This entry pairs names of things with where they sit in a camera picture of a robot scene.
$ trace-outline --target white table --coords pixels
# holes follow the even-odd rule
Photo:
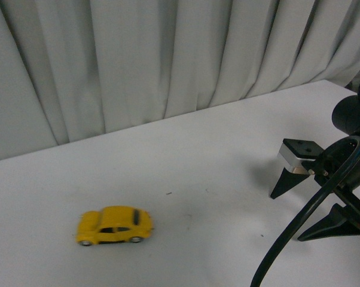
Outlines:
[[[319,188],[269,198],[282,139],[345,137],[331,113],[350,94],[320,81],[0,161],[0,287],[249,286]],[[110,205],[148,210],[153,236],[76,244],[80,215]],[[262,286],[360,286],[360,236],[290,241]]]

